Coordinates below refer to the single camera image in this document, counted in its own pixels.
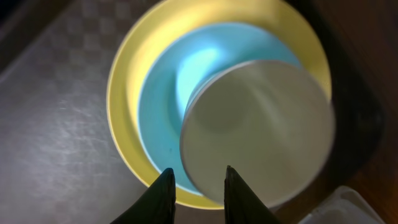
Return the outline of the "white cup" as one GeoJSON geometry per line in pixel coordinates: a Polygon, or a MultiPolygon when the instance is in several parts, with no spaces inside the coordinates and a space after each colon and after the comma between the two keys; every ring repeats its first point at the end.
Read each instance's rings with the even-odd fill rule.
{"type": "Polygon", "coordinates": [[[335,138],[330,99],[304,69],[253,60],[213,77],[186,109],[183,168],[207,198],[223,203],[233,167],[268,207],[305,190],[323,169],[335,138]]]}

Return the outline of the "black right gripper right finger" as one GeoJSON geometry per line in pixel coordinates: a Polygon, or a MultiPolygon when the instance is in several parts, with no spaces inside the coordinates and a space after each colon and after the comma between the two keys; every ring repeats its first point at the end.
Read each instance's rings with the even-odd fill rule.
{"type": "Polygon", "coordinates": [[[231,166],[224,180],[224,216],[226,224],[280,224],[231,166]]]}

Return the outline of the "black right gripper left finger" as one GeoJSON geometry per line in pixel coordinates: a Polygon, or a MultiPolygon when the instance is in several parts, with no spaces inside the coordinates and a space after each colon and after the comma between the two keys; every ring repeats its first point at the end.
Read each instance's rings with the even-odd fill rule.
{"type": "Polygon", "coordinates": [[[141,197],[111,224],[174,224],[175,176],[167,168],[141,197]]]}

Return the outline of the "yellow-green plate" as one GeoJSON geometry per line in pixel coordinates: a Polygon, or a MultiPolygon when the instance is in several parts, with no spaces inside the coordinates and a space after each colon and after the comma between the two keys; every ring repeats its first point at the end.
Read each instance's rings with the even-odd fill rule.
{"type": "Polygon", "coordinates": [[[331,73],[320,39],[308,21],[280,0],[166,0],[150,8],[125,36],[109,73],[106,106],[116,148],[146,186],[159,176],[139,141],[137,103],[147,71],[159,54],[185,33],[216,22],[246,22],[286,43],[317,79],[328,98],[331,73]]]}

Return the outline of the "light blue small plate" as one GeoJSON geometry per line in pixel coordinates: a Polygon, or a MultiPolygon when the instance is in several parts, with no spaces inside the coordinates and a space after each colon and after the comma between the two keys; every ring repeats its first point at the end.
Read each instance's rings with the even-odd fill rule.
{"type": "Polygon", "coordinates": [[[184,171],[179,149],[189,98],[205,79],[250,60],[280,60],[302,66],[274,34],[245,23],[222,22],[179,37],[161,52],[147,72],[137,109],[144,152],[158,172],[172,168],[177,187],[193,195],[200,192],[184,171]]]}

